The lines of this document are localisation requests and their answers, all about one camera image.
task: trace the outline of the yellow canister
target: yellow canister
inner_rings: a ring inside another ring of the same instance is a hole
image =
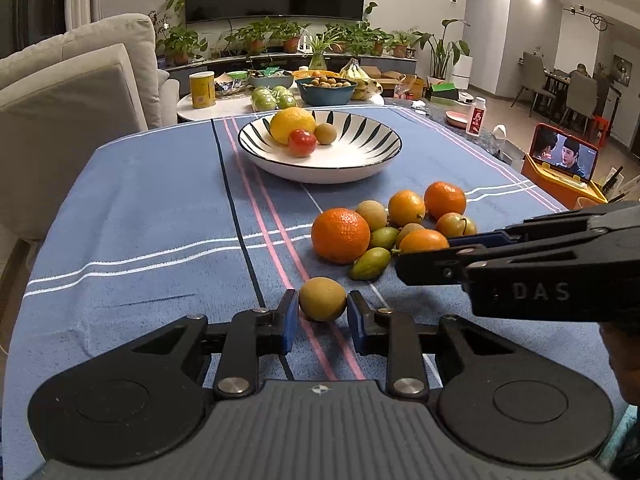
[[[196,72],[189,76],[191,101],[194,108],[207,108],[216,104],[216,86],[213,72]]]

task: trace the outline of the cherry tomato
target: cherry tomato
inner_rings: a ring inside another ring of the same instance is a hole
[[[316,136],[306,130],[293,130],[289,134],[289,153],[293,156],[309,156],[316,148]]]

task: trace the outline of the white bowl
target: white bowl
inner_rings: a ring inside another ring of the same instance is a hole
[[[247,124],[238,143],[259,168],[308,184],[354,182],[383,170],[402,150],[402,140],[391,128],[373,119],[333,110],[313,110],[318,124],[331,123],[338,138],[329,146],[318,144],[306,158],[289,155],[286,146],[270,134],[273,114]]]

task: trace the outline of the metal bolt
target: metal bolt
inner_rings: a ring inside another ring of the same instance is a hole
[[[241,394],[249,389],[249,381],[242,377],[226,377],[218,383],[218,389],[226,394]]]
[[[424,390],[424,383],[412,377],[405,377],[394,383],[394,390],[405,395],[416,395]]]

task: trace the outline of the pink stripe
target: pink stripe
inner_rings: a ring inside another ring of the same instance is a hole
[[[276,269],[278,270],[278,273],[280,275],[280,279],[282,280],[283,285],[285,286],[285,288],[294,288],[291,285],[291,282],[289,281],[289,277],[287,276],[287,273],[282,267],[282,263],[280,262],[280,259],[276,253],[275,248],[273,247],[273,244],[271,243],[271,238],[269,237],[269,231],[265,226],[264,221],[262,220],[262,215],[260,214],[260,208],[258,208],[258,203],[255,200],[254,192],[251,190],[251,186],[249,185],[249,180],[247,179],[246,173],[244,172],[244,166],[242,165],[242,161],[240,160],[238,147],[236,146],[236,142],[231,134],[231,131],[229,130],[228,124],[226,124],[226,119],[223,122],[225,123],[226,134],[229,137],[229,141],[231,142],[231,147],[233,148],[234,154],[236,156],[236,163],[238,164],[238,169],[240,170],[240,175],[242,177],[242,182],[244,183],[244,188],[246,189],[247,195],[249,196],[249,200],[251,201],[251,205],[254,208],[255,218],[257,219],[258,225],[260,226],[260,231],[262,232],[262,238],[264,238],[264,242],[267,244],[269,254],[271,255],[271,259],[273,260],[273,263],[275,264]],[[314,335],[314,332],[313,332],[313,329],[311,328],[310,323],[305,319],[304,316],[302,316],[302,313],[299,314],[299,318],[300,318],[300,325],[302,326],[302,329],[305,331],[306,337],[309,339],[309,342],[311,343],[311,348],[313,348],[316,354],[316,357],[318,358],[318,361],[320,361],[322,370],[324,370],[324,373],[326,374],[327,378],[330,381],[337,380],[336,375],[331,368],[331,364],[329,363],[329,359],[324,354],[324,351],[322,350],[322,347],[320,346],[319,341],[316,339],[316,336]]]
[[[496,162],[491,160],[488,156],[485,156],[483,153],[478,153],[473,148],[471,148],[469,146],[466,146],[466,142],[465,142],[464,139],[461,139],[456,134],[450,132],[449,130],[447,130],[446,128],[441,126],[440,124],[435,123],[435,122],[430,121],[430,120],[427,120],[427,119],[423,119],[422,117],[419,117],[419,116],[414,116],[410,112],[404,110],[404,108],[400,108],[399,111],[403,115],[406,115],[409,118],[415,119],[418,122],[421,122],[422,124],[425,124],[427,126],[432,127],[438,133],[440,133],[441,135],[447,137],[447,139],[451,140],[453,143],[458,145],[460,148],[465,150],[467,153],[473,155],[478,160],[484,162],[486,165],[488,165],[488,166],[494,168],[495,170],[497,170],[502,176],[504,176],[510,182],[513,182],[514,184],[520,184],[520,181],[517,180],[517,178],[513,174],[511,174],[509,171],[507,171],[504,168],[502,168],[499,164],[497,164]],[[535,198],[538,202],[540,202],[542,205],[544,205],[546,208],[550,209],[551,211],[554,211],[554,212],[562,211],[560,208],[558,208],[552,202],[550,202],[545,196],[540,195],[535,190],[527,189],[526,193],[528,195],[532,196],[533,198]]]
[[[236,123],[236,119],[235,118],[231,118],[231,121],[233,121],[234,127],[236,128],[236,132],[240,131],[240,128],[238,127],[238,124]],[[260,172],[258,171],[257,167],[254,167],[255,170],[255,176],[257,177],[258,180],[258,185],[260,187],[260,191],[262,192],[262,195],[264,196],[265,200],[267,201],[267,206],[269,207],[269,210],[271,211],[271,215],[273,216],[273,219],[276,222],[276,225],[278,227],[278,231],[280,231],[280,235],[282,236],[282,239],[284,240],[284,243],[287,247],[287,250],[289,251],[289,254],[291,255],[293,262],[296,266],[296,268],[298,269],[298,272],[300,273],[300,276],[302,277],[302,279],[304,281],[309,279],[309,273],[306,272],[306,269],[304,267],[304,265],[302,264],[302,261],[300,260],[300,256],[298,255],[298,252],[295,248],[295,246],[293,245],[292,241],[289,238],[289,233],[286,231],[284,224],[282,223],[282,220],[280,219],[280,215],[278,214],[277,209],[275,208],[275,206],[273,205],[273,200],[271,200],[271,197],[269,195],[269,192],[267,191],[267,189],[264,186],[264,183],[262,181],[262,177],[260,176]],[[363,381],[364,379],[366,379],[364,373],[362,373],[362,370],[360,369],[360,365],[358,364],[358,361],[356,360],[355,355],[353,354],[353,352],[351,351],[351,347],[348,345],[346,339],[344,338],[344,336],[342,335],[342,332],[340,332],[340,329],[338,329],[338,327],[335,325],[335,323],[331,323],[331,331],[334,334],[336,341],[338,342],[338,345],[340,345],[340,349],[342,350],[342,354],[344,355],[347,363],[349,364],[351,371],[353,371],[353,375],[356,377],[357,380],[359,381]]]

